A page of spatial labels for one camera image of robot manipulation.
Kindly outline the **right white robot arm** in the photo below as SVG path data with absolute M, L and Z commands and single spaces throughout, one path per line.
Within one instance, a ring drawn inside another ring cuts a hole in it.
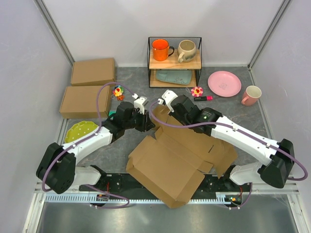
M 280 142 L 262 137 L 232 122 L 220 112 L 206 107 L 199 109 L 185 95 L 176 96 L 169 103 L 170 115 L 182 125 L 191 125 L 197 133 L 221 139 L 247 152 L 257 162 L 233 166 L 223 178 L 223 187 L 234 191 L 240 185 L 264 181 L 275 188 L 283 188 L 293 168 L 294 145 L 287 139 Z

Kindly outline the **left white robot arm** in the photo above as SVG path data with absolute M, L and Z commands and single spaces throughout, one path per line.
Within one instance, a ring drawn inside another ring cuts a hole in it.
M 73 184 L 81 185 L 77 177 L 77 164 L 97 149 L 107 146 L 124 135 L 128 129 L 139 132 L 154 127 L 145 101 L 141 98 L 122 102 L 114 114 L 102 121 L 93 131 L 80 139 L 59 145 L 50 144 L 37 168 L 36 176 L 57 194 L 67 191 Z

